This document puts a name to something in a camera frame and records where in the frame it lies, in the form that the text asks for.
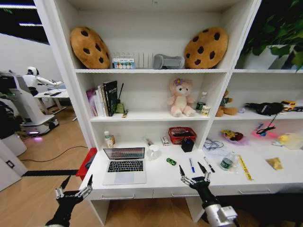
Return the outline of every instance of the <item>cookie pillow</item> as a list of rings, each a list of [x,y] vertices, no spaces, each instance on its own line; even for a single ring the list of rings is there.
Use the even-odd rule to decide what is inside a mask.
[[[108,69],[109,51],[105,43],[93,29],[76,27],[71,31],[72,50],[88,69]]]
[[[227,33],[220,27],[210,27],[195,35],[185,48],[187,69],[209,69],[224,56],[228,43]]]

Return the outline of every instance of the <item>white desk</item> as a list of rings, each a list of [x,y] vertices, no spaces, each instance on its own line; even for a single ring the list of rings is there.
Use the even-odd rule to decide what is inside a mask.
[[[147,149],[144,142],[123,142],[116,139],[117,148],[143,146]],[[179,164],[182,166],[186,176],[201,176],[197,161],[209,170],[204,161],[204,152],[193,149],[192,152],[184,153],[180,146],[171,145],[163,147],[160,143],[162,155],[153,161],[145,157],[146,165],[146,184],[125,184],[125,185],[102,185],[103,177],[106,172],[108,158],[103,151],[99,151],[88,170],[80,188],[87,185],[89,177],[93,174],[93,191],[87,197],[91,201],[101,224],[105,224],[107,208],[110,200],[140,199],[140,198],[165,198],[165,197],[184,197],[192,215],[193,221],[197,222],[204,210],[202,201],[197,192],[180,181]],[[303,151],[289,150],[276,146],[269,146],[269,140],[251,140],[247,146],[236,146],[224,143],[236,153],[241,154],[242,158],[254,178],[249,181],[239,165],[238,174],[230,171],[223,171],[219,168],[222,157],[213,159],[209,157],[215,173],[211,174],[210,190],[214,195],[236,195],[236,194],[266,194],[276,193],[283,189],[293,187],[303,187]],[[266,148],[256,150],[254,147]],[[172,166],[166,162],[166,158],[172,158],[177,162]],[[189,157],[192,158],[196,173],[192,173]],[[279,157],[284,169],[274,170],[266,161],[266,158]]]
[[[56,96],[50,96],[51,94],[57,93],[57,92],[61,92],[60,94],[56,95]],[[56,105],[58,106],[59,110],[56,111],[53,114],[56,114],[62,110],[64,110],[66,107],[62,107],[60,102],[59,102],[59,98],[69,98],[67,90],[66,89],[54,89],[54,90],[50,90],[50,91],[44,91],[44,92],[40,92],[37,95],[34,96],[34,98],[38,98],[40,105],[42,106],[42,108],[44,109],[45,114],[48,114],[48,110],[42,100],[42,98],[53,98]]]

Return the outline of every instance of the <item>ceiling light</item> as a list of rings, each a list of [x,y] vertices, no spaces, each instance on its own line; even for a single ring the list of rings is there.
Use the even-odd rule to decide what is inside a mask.
[[[32,24],[32,23],[19,23],[19,25],[25,27],[43,27],[42,24]]]
[[[0,9],[37,9],[33,5],[0,5]]]

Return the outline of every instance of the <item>pink teddy bear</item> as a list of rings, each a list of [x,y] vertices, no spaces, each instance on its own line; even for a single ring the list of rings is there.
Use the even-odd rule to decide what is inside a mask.
[[[196,111],[188,105],[195,101],[193,97],[189,96],[193,88],[193,81],[173,79],[169,88],[173,95],[167,100],[167,104],[171,105],[171,114],[174,117],[180,117],[183,112],[187,117],[194,116]]]

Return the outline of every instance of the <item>black book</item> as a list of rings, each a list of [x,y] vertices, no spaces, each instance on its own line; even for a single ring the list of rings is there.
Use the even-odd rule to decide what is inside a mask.
[[[104,92],[106,96],[106,103],[108,108],[108,115],[111,117],[114,115],[117,109],[117,99],[118,99],[118,82],[116,80],[107,81],[103,83]]]

